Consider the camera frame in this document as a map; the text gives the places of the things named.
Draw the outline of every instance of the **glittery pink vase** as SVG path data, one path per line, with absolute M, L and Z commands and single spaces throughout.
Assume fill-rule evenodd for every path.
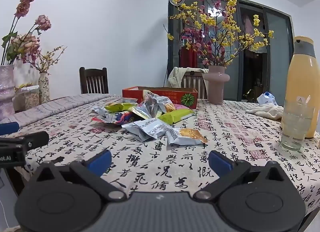
M 0 66 L 0 121 L 14 114 L 13 65 Z

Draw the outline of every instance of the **chair back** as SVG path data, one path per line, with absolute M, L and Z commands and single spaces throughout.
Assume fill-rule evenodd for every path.
M 207 99 L 207 89 L 201 72 L 186 72 L 181 81 L 182 88 L 194 88 L 198 91 L 199 99 Z
M 81 93 L 108 94 L 107 68 L 100 69 L 79 69 Z

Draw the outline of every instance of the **tablecloth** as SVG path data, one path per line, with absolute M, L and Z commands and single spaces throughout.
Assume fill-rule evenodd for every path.
M 50 140 L 47 146 L 28 152 L 27 165 L 19 169 L 20 173 L 28 179 L 43 161 L 63 157 L 56 165 L 66 165 L 109 149 L 112 164 L 102 178 L 128 195 L 133 191 L 189 191 L 193 195 L 219 178 L 208 164 L 209 152 L 217 150 L 232 160 L 244 159 L 252 165 L 279 162 L 305 201 L 306 214 L 320 206 L 318 133 L 306 140 L 299 152 L 291 152 L 279 145 L 279 122 L 245 113 L 256 104 L 225 101 L 215 106 L 199 99 L 196 115 L 174 126 L 198 129 L 207 144 L 170 146 L 165 136 L 141 143 L 121 127 L 91 120 L 95 116 L 92 107 L 110 100 L 116 99 L 88 103 L 23 127 L 15 135 L 45 130 Z

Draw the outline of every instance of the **pink vase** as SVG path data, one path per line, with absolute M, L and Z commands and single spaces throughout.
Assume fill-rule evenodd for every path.
M 13 65 L 0 66 L 0 121 L 14 114 Z
M 208 101 L 214 105 L 223 104 L 224 83 L 230 80 L 224 70 L 223 66 L 209 66 L 209 72 L 202 74 L 203 79 L 209 81 Z

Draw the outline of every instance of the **ceramic vase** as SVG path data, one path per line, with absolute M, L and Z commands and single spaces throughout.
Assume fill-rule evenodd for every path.
M 47 72 L 40 73 L 39 78 L 39 102 L 40 104 L 50 101 L 49 80 Z
M 14 114 L 13 65 L 0 66 L 0 121 Z
M 209 66 L 209 72 L 202 74 L 203 79 L 209 82 L 208 101 L 214 105 L 223 104 L 224 83 L 230 80 L 230 76 L 224 73 L 223 66 Z

